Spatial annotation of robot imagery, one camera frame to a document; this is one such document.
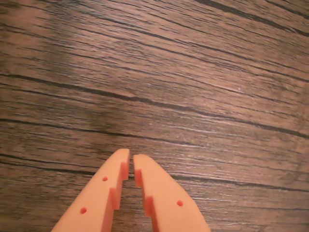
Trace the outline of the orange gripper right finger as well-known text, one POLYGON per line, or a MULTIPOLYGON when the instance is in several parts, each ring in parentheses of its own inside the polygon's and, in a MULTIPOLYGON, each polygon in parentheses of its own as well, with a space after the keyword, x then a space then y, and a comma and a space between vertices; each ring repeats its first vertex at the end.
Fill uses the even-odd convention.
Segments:
POLYGON ((151 157, 133 156, 135 182, 154 232, 209 232, 195 201, 151 157))

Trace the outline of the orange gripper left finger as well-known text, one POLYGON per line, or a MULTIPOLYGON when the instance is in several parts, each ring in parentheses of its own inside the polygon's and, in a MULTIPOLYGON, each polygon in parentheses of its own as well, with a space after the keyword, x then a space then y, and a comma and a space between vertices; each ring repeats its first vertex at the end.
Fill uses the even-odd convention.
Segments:
POLYGON ((110 232, 128 179, 129 149, 115 151, 98 169, 53 227, 54 232, 110 232))

